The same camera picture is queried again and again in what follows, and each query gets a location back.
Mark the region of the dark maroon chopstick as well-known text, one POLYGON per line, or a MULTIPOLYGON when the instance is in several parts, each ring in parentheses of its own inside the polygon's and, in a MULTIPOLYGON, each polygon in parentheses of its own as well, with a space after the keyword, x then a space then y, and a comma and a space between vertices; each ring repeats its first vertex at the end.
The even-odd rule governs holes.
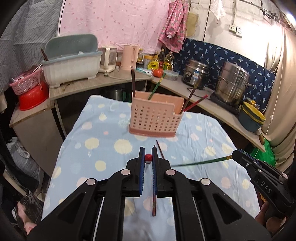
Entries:
POLYGON ((162 149, 161 149, 161 146, 160 146, 158 140, 156 140, 156 143, 157 143, 157 146, 158 146, 158 149, 159 149, 159 152, 160 152, 160 154, 161 154, 162 159, 165 160, 165 157, 164 157, 163 151, 162 151, 162 149))

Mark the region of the dark green chopstick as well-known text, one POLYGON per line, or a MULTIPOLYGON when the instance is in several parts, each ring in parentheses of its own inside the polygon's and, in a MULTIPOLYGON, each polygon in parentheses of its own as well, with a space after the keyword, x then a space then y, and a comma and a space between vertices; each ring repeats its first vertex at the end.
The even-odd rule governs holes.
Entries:
POLYGON ((211 164, 211 163, 217 163, 222 161, 227 161, 232 159, 232 156, 225 156, 217 159, 211 159, 207 161, 201 161, 201 162, 194 162, 194 163, 185 163, 185 164, 177 164, 177 165, 171 165, 171 167, 183 167, 183 166, 197 166, 197 165, 203 165, 203 164, 211 164))

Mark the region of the brown maroon chopstick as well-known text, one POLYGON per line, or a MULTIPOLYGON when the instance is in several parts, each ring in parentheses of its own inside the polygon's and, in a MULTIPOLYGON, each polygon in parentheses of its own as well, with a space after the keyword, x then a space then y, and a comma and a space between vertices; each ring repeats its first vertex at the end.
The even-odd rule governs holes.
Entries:
POLYGON ((184 103, 183 108, 181 109, 181 111, 180 111, 179 114, 182 114, 182 113, 184 112, 185 108, 187 107, 188 103, 190 102, 191 97, 193 96, 193 94, 194 94, 195 90, 197 89, 198 85, 199 85, 198 83, 196 83, 196 84, 194 85, 194 87, 193 87, 193 89, 192 89, 192 91, 191 91, 189 97, 187 98, 186 102, 184 103))

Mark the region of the dark red chopstick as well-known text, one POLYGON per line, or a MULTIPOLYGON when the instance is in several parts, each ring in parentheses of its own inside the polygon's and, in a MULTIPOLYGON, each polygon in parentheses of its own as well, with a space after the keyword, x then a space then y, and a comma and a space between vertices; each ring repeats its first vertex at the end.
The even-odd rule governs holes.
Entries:
POLYGON ((135 97, 135 71, 131 69, 131 76, 132 76, 132 95, 135 97))

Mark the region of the pink perforated utensil holder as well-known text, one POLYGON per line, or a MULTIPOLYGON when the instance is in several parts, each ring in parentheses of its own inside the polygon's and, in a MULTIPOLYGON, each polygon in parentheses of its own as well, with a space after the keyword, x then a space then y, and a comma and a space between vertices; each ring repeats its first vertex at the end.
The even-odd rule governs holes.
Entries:
POLYGON ((184 99, 179 96, 136 91, 132 99, 129 132, 134 135, 172 138, 183 115, 184 99))

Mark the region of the black induction cooktop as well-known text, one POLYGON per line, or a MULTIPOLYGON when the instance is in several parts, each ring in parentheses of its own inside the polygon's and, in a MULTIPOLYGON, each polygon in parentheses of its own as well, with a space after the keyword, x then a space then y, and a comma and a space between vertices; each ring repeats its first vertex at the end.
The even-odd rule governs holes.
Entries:
POLYGON ((238 106, 234 106, 234 105, 231 105, 231 104, 228 104, 228 103, 222 101, 221 99, 218 98, 218 96, 215 93, 212 93, 210 95, 210 99, 211 99, 211 101, 213 101, 214 103, 216 103, 220 107, 224 108, 225 110, 229 111, 230 113, 232 113, 234 115, 238 115, 238 113, 239 113, 238 106))

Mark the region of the clear food container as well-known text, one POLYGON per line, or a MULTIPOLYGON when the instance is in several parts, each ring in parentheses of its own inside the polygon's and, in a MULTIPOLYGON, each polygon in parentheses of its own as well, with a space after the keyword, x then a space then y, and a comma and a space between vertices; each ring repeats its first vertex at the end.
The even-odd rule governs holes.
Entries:
POLYGON ((171 70, 164 70, 164 78, 170 81, 176 81, 179 74, 171 70))

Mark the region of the steel rice cooker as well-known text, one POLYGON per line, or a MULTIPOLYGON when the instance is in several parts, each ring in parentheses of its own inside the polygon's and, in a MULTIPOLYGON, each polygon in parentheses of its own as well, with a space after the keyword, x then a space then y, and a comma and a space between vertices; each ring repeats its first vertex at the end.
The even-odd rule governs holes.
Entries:
POLYGON ((190 59, 186 64, 182 82, 197 89, 206 86, 206 77, 210 74, 210 67, 202 62, 190 59))

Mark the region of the cooking oil bottle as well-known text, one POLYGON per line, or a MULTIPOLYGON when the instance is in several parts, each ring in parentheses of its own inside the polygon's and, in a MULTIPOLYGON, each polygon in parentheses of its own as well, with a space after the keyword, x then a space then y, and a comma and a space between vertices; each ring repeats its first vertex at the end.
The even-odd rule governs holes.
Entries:
POLYGON ((172 70, 173 64, 174 64, 174 56, 173 56, 173 52, 170 51, 165 56, 164 63, 163 63, 163 70, 172 70))

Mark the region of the white small appliance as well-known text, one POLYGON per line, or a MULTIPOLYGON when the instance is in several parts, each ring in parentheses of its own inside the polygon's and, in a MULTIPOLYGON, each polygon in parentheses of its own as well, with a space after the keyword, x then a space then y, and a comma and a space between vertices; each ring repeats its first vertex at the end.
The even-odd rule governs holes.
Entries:
POLYGON ((102 52, 99 73, 111 73, 115 70, 117 61, 117 48, 114 46, 104 46, 98 48, 102 52))

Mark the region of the pink electric kettle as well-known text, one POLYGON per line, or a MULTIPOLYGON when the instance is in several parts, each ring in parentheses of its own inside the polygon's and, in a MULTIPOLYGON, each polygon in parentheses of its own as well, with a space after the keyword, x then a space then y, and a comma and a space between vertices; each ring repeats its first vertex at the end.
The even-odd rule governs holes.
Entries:
POLYGON ((120 65, 120 68, 122 70, 129 71, 131 69, 136 68, 138 51, 139 51, 138 45, 124 45, 123 46, 121 65, 120 65))

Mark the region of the red plastic basin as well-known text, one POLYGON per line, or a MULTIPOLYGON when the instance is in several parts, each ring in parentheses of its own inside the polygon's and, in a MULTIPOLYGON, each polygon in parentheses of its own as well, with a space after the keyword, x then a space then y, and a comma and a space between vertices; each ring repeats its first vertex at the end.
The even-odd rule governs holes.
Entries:
POLYGON ((18 96, 18 100, 19 100, 18 107, 21 111, 26 111, 38 106, 48 98, 49 98, 48 85, 46 84, 46 82, 41 81, 40 84, 36 85, 31 90, 18 96))

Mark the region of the white dish drainer tub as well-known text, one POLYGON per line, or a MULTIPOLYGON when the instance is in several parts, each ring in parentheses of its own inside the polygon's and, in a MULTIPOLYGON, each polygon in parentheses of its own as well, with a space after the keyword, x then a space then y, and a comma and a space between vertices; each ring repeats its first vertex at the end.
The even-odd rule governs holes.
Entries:
POLYGON ((45 54, 48 59, 42 61, 42 67, 49 87, 95 78, 102 56, 93 34, 54 37, 46 44, 45 54))

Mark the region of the pink plastic basket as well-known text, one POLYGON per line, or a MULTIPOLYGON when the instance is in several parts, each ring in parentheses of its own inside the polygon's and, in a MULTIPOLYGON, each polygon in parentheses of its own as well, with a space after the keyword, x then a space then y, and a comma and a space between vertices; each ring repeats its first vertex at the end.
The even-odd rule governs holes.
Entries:
POLYGON ((22 95, 40 84, 42 72, 42 68, 36 71, 27 71, 20 75, 15 82, 10 83, 10 87, 16 95, 22 95))

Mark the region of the pink floral garment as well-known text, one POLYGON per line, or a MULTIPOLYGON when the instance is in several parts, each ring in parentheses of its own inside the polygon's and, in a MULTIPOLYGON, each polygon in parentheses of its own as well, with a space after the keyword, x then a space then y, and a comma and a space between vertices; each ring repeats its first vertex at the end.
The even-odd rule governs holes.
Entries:
POLYGON ((179 53, 186 38, 186 22, 189 13, 187 1, 174 1, 169 4, 166 23, 159 34, 158 41, 170 51, 179 53))

